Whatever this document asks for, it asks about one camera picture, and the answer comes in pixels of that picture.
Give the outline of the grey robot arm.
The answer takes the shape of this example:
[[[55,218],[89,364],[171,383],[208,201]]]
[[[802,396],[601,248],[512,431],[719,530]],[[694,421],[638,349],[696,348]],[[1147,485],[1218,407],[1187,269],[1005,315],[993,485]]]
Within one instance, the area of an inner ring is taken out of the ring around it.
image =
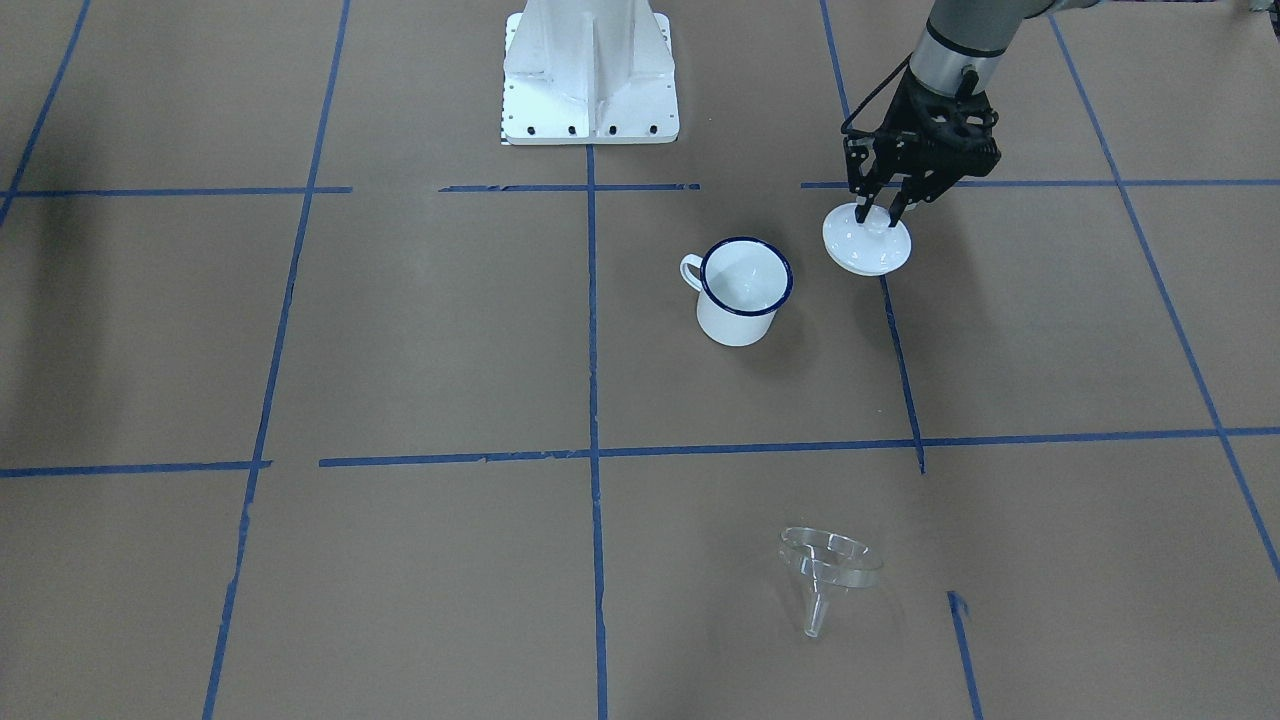
[[[840,131],[855,218],[865,222],[892,178],[901,188],[888,224],[919,202],[933,202],[966,177],[986,177],[1001,151],[993,131],[998,113],[986,90],[1024,20],[1076,6],[1074,1],[936,1],[914,49],[890,73],[899,83],[884,119],[855,128],[851,113]]]

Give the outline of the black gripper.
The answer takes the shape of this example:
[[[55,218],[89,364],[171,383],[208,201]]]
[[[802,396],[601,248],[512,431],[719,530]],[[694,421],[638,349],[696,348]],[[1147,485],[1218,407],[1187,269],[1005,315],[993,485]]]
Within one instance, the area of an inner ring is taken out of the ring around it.
[[[902,178],[888,205],[890,228],[895,228],[919,202],[918,196],[940,196],[965,177],[987,177],[1002,158],[995,138],[997,122],[986,92],[952,97],[925,87],[915,76],[902,78],[881,127],[887,140],[879,146],[879,172],[858,170],[852,179],[856,223],[867,222],[884,179]]]

